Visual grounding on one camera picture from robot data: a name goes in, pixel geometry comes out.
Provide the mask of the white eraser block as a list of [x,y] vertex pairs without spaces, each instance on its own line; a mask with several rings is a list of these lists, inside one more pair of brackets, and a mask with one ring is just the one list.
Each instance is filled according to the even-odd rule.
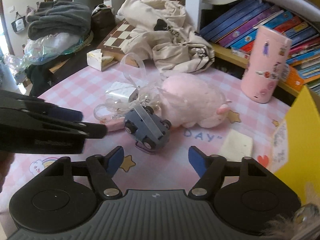
[[243,157],[251,157],[253,152],[253,139],[245,134],[231,129],[223,141],[219,155],[228,161],[240,162]]

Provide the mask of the grey toy car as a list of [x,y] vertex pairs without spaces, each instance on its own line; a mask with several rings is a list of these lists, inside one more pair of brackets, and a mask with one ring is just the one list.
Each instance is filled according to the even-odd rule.
[[135,105],[124,119],[124,129],[141,150],[154,153],[169,141],[171,122],[157,116],[150,106]]

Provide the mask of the pink flat case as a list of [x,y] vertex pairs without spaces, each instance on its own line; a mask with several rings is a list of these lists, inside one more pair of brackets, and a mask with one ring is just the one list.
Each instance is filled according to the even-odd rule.
[[110,114],[100,118],[99,122],[107,127],[108,132],[115,132],[124,129],[124,119],[123,114]]

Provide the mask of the pink plush pig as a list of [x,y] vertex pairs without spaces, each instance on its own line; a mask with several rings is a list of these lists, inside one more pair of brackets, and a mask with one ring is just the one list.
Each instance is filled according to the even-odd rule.
[[213,128],[225,121],[228,101],[219,89],[193,74],[166,78],[159,89],[161,116],[172,127]]

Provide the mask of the pink checkered table mat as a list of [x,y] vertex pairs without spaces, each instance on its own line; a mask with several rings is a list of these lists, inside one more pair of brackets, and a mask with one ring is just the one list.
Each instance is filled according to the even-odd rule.
[[[271,160],[272,134],[289,110],[276,98],[257,103],[246,97],[241,81],[217,69],[178,73],[170,79],[183,92],[164,89],[166,78],[155,67],[139,69],[116,64],[106,72],[86,67],[46,91],[40,98],[20,95],[17,108],[1,109],[1,214],[11,197],[60,157],[81,164],[82,187],[91,195],[80,208],[92,207],[107,188],[105,168],[98,161],[114,148],[120,154],[107,163],[120,192],[128,189],[185,189],[198,180],[188,161],[196,146],[219,154],[227,140],[244,150],[230,150],[232,160],[249,156],[261,164]],[[136,83],[156,106],[134,103],[112,124],[94,117],[104,104],[104,90],[116,82]]]

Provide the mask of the iridescent plastic bag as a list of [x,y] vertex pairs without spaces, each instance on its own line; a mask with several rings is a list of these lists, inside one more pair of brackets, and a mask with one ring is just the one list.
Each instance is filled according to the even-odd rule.
[[30,65],[43,65],[61,55],[82,50],[92,40],[92,32],[82,37],[69,33],[47,35],[35,41],[28,40],[22,57],[7,54],[4,56],[4,63],[15,70],[25,69]]

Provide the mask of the clear plastic wrapping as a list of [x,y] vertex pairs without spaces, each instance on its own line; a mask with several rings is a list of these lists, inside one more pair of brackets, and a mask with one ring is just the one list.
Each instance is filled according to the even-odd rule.
[[159,74],[148,74],[143,60],[135,53],[126,54],[120,62],[126,64],[133,59],[138,65],[138,76],[133,77],[123,72],[124,81],[114,81],[105,92],[104,103],[97,105],[93,115],[102,124],[117,120],[129,112],[135,105],[150,106],[156,113],[161,112],[160,87],[162,77]]

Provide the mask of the yellow cardboard box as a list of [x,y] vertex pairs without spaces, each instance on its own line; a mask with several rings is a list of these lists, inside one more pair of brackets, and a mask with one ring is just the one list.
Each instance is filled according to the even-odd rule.
[[319,204],[319,96],[306,86],[272,136],[269,169],[303,204]]

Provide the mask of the white tissue box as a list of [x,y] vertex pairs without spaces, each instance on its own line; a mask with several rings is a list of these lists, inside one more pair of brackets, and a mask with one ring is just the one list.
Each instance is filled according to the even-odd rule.
[[107,56],[101,49],[92,50],[87,53],[87,65],[100,72],[104,72],[116,63],[117,61],[114,57]]

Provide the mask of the wooden chess board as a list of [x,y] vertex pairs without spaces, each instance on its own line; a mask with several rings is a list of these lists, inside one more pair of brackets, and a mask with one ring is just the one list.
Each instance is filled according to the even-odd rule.
[[127,20],[120,21],[100,42],[97,49],[101,50],[103,56],[111,56],[114,61],[120,62],[125,56],[122,47],[131,39],[130,34],[133,29]]

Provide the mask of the grey folded clothes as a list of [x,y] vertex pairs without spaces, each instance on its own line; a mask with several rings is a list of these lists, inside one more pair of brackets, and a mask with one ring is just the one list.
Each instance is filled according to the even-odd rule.
[[88,6],[76,2],[41,2],[37,11],[27,16],[28,37],[41,37],[69,33],[84,36],[91,29],[91,11]]

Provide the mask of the pink sticker cylinder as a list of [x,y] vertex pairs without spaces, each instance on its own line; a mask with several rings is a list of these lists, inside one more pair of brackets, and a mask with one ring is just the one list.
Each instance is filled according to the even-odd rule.
[[281,78],[292,40],[261,25],[253,44],[241,90],[257,103],[267,103]]

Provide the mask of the orange box on shelf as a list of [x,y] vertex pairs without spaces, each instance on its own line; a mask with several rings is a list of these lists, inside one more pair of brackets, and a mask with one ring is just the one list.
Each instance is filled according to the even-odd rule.
[[288,64],[285,64],[281,74],[281,81],[285,82],[291,87],[298,87],[304,85],[304,79],[301,78],[297,70]]

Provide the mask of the beige cloth bag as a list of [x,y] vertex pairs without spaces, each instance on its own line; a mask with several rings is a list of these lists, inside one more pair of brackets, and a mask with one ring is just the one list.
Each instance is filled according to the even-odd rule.
[[178,1],[125,0],[118,15],[134,27],[122,51],[153,60],[165,76],[204,72],[214,63],[212,46],[197,35]]

